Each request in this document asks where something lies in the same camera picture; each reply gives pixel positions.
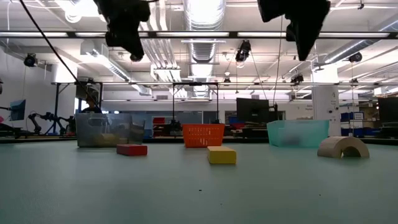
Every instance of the ceiling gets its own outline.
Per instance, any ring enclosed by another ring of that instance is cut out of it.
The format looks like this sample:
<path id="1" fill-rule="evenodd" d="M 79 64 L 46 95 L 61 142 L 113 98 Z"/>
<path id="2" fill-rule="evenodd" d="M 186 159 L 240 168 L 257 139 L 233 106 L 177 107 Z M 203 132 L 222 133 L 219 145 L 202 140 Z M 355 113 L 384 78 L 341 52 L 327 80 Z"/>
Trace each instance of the ceiling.
<path id="1" fill-rule="evenodd" d="M 222 30 L 280 30 L 281 19 L 279 18 L 268 23 L 262 22 L 258 8 L 253 7 L 256 1 L 226 1 L 227 7 Z M 26 0 L 24 2 L 29 5 L 29 10 L 43 30 L 106 31 L 106 23 L 101 21 L 99 17 L 82 17 L 77 23 L 69 23 L 65 19 L 65 11 L 63 9 L 37 8 L 43 6 L 58 7 L 58 4 L 53 1 Z M 332 0 L 331 3 L 333 7 L 337 8 L 349 7 L 358 6 L 359 0 Z M 396 0 L 365 0 L 364 3 L 365 6 L 398 7 L 398 2 Z M 167 0 L 166 5 L 166 22 L 168 29 L 172 31 L 185 30 L 183 11 L 181 10 L 182 0 Z M 365 7 L 362 10 L 332 10 L 324 22 L 322 31 L 375 31 L 380 24 L 394 16 L 398 20 L 397 10 L 393 8 L 375 9 Z M 0 0 L 0 30 L 8 30 L 8 22 L 9 30 L 35 30 L 33 23 L 29 20 L 22 6 L 18 4 L 17 1 L 10 3 L 10 1 L 7 0 Z M 285 31 L 289 22 L 290 21 L 283 18 L 283 31 Z M 89 63 L 90 60 L 87 55 L 80 55 L 80 45 L 83 41 L 83 39 L 51 40 L 54 46 L 63 50 L 68 55 L 75 57 L 81 64 L 85 65 L 84 67 L 79 67 L 78 75 L 91 76 L 96 80 L 117 81 L 117 78 L 115 78 L 107 68 L 100 64 Z M 234 61 L 234 54 L 241 41 L 242 40 L 239 39 L 226 39 L 225 43 L 218 44 L 215 59 L 216 65 L 212 72 L 212 77 L 214 77 L 213 80 L 222 82 L 224 73 L 230 72 L 232 82 L 236 81 L 236 77 L 238 78 L 238 82 L 254 82 L 258 81 L 259 76 L 261 80 L 265 82 L 275 82 L 277 77 L 279 82 L 284 81 L 284 79 L 287 80 L 287 82 L 290 81 L 289 78 L 291 75 L 289 75 L 289 71 L 300 63 L 298 60 L 295 60 L 297 51 L 294 42 L 280 41 L 278 39 L 252 39 L 250 40 L 252 56 L 246 60 L 243 68 L 237 68 Z M 309 58 L 315 59 L 316 55 L 321 56 L 333 52 L 350 41 L 351 40 L 317 40 L 317 50 L 315 51 L 315 49 L 313 49 Z M 177 64 L 181 68 L 181 77 L 184 78 L 189 76 L 190 55 L 188 45 L 181 43 L 180 39 L 171 39 L 171 44 Z M 19 54 L 24 54 L 24 49 L 32 46 L 47 47 L 47 44 L 42 39 L 11 39 L 8 45 L 10 49 L 14 49 Z M 382 40 L 361 51 L 363 55 L 362 61 L 367 61 L 367 59 L 382 54 L 396 46 L 398 46 L 396 40 Z M 57 63 L 54 54 L 46 51 L 44 52 L 45 53 L 37 53 L 39 59 L 46 60 L 48 63 Z M 134 75 L 137 81 L 152 82 L 153 79 L 149 75 L 150 60 L 144 57 L 141 62 L 131 62 L 129 55 L 130 54 L 122 48 L 110 48 L 109 56 L 125 70 L 130 72 L 131 75 Z M 340 80 L 349 80 L 356 75 L 377 70 L 397 61 L 398 50 L 391 50 L 388 54 L 383 54 L 365 63 L 354 65 L 353 69 L 351 69 L 351 64 L 349 62 L 339 62 L 338 76 Z M 310 62 L 304 65 L 307 66 L 303 66 L 300 72 L 303 73 L 306 82 L 310 82 Z M 398 69 L 391 70 L 388 73 L 370 76 L 363 81 L 375 82 L 382 78 L 392 77 L 391 81 L 396 82 L 396 80 L 393 79 L 395 76 L 398 76 Z M 121 90 L 125 90 L 126 88 L 128 87 L 120 87 Z"/>

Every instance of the teal plastic bin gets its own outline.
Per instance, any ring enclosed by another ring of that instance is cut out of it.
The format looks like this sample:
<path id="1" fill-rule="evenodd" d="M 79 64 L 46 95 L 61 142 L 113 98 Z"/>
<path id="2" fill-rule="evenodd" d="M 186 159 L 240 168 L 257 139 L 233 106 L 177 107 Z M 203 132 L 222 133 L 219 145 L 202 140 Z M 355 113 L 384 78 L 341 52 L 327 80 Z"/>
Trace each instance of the teal plastic bin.
<path id="1" fill-rule="evenodd" d="M 318 147 L 328 137 L 328 120 L 273 121 L 267 124 L 269 144 L 278 147 Z"/>

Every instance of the transparent storage bin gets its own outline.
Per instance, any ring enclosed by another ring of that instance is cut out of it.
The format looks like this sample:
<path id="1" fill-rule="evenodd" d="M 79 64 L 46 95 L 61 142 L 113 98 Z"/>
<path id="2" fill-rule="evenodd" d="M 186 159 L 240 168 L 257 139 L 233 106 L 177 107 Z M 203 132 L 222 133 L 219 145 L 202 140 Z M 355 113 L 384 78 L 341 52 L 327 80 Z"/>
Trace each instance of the transparent storage bin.
<path id="1" fill-rule="evenodd" d="M 273 121 L 267 124 L 267 130 L 273 146 L 318 147 L 329 135 L 329 121 Z"/>
<path id="2" fill-rule="evenodd" d="M 76 114 L 79 147 L 116 147 L 118 144 L 142 144 L 145 120 L 131 114 Z"/>

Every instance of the red block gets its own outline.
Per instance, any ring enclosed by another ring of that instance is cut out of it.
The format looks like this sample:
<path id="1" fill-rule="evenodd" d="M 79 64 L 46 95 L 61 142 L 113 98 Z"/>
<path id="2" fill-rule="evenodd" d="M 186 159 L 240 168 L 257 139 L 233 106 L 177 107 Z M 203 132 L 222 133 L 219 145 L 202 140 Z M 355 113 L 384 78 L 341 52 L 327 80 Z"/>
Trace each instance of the red block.
<path id="1" fill-rule="evenodd" d="M 135 144 L 118 144 L 116 152 L 125 156 L 146 156 L 148 147 Z"/>

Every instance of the yellow block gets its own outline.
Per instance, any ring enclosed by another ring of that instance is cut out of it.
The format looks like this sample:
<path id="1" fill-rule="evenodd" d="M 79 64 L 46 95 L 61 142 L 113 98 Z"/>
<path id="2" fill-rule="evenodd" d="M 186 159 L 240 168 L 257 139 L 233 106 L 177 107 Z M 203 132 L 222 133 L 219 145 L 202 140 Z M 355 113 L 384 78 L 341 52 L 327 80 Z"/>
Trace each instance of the yellow block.
<path id="1" fill-rule="evenodd" d="M 236 164 L 236 151 L 225 146 L 208 146 L 210 164 Z"/>

